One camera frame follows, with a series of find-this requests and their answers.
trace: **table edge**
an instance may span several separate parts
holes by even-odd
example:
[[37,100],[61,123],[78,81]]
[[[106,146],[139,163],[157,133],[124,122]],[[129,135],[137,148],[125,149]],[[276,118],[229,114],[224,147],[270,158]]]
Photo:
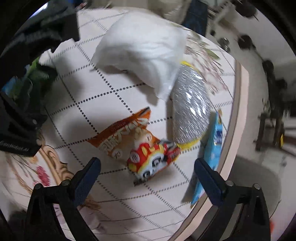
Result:
[[[249,73],[238,61],[235,61],[235,68],[233,106],[228,132],[221,152],[221,160],[224,161],[219,163],[217,169],[224,180],[227,180],[231,171],[247,118]],[[211,206],[210,200],[206,195],[203,195],[169,241],[184,241],[188,238],[199,226]]]

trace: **orange snack bag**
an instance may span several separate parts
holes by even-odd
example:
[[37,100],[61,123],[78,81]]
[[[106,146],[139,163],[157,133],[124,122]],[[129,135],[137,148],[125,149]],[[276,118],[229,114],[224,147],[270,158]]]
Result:
[[[147,131],[150,114],[150,108],[146,107],[136,114],[110,125],[88,142],[107,155],[126,163],[134,146],[134,140],[143,130]],[[151,136],[152,141],[155,142],[155,137]]]
[[146,129],[150,113],[150,108],[146,107],[88,140],[107,155],[123,161],[134,172],[135,185],[153,177],[180,154],[174,142],[159,140]]

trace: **table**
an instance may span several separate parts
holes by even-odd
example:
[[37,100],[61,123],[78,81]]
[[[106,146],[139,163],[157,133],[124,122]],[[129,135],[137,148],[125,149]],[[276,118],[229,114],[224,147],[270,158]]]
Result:
[[[48,95],[48,119],[42,126],[43,146],[35,157],[0,153],[3,189],[27,208],[38,182],[57,185],[82,169],[93,157],[102,162],[87,207],[99,218],[99,240],[184,240],[211,207],[203,195],[193,209],[190,184],[193,164],[202,155],[199,142],[144,185],[134,187],[133,176],[119,162],[87,142],[110,124],[150,106],[147,129],[158,138],[172,139],[172,101],[157,99],[153,89],[132,74],[94,69],[90,59],[113,23],[127,11],[116,9],[78,12],[79,42],[68,40],[54,53],[46,51],[42,64],[54,66],[58,79]],[[218,171],[227,179],[233,164],[247,112],[248,72],[233,57],[208,39],[187,33],[184,60],[204,76],[214,110],[222,110],[223,149]],[[66,236],[73,239],[66,224]]]

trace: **wall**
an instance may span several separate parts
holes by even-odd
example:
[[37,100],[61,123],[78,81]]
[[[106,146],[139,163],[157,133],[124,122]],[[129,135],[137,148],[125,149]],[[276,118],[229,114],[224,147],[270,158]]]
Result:
[[296,59],[276,27],[261,12],[258,11],[256,17],[259,21],[255,18],[244,18],[233,8],[225,19],[241,34],[249,35],[260,55],[270,59],[274,65],[281,65]]
[[276,79],[284,79],[287,82],[287,90],[284,91],[284,100],[296,98],[296,59],[274,67]]
[[138,8],[148,8],[149,0],[92,0],[92,7],[104,7],[108,2],[112,2],[114,7],[138,7]]

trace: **light blue package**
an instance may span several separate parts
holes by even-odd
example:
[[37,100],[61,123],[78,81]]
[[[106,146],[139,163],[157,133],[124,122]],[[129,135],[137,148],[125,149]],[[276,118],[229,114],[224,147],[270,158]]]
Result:
[[[214,171],[217,170],[220,155],[221,155],[222,140],[223,140],[222,130],[223,130],[223,126],[222,126],[220,115],[219,113],[216,113],[215,123],[212,127],[209,139],[207,141],[207,146],[205,147],[204,156],[203,156],[204,160],[207,162],[210,168],[212,168]],[[194,195],[191,201],[191,206],[196,204],[196,202],[204,194],[204,192],[205,191],[202,185],[200,184],[199,181],[197,181]]]

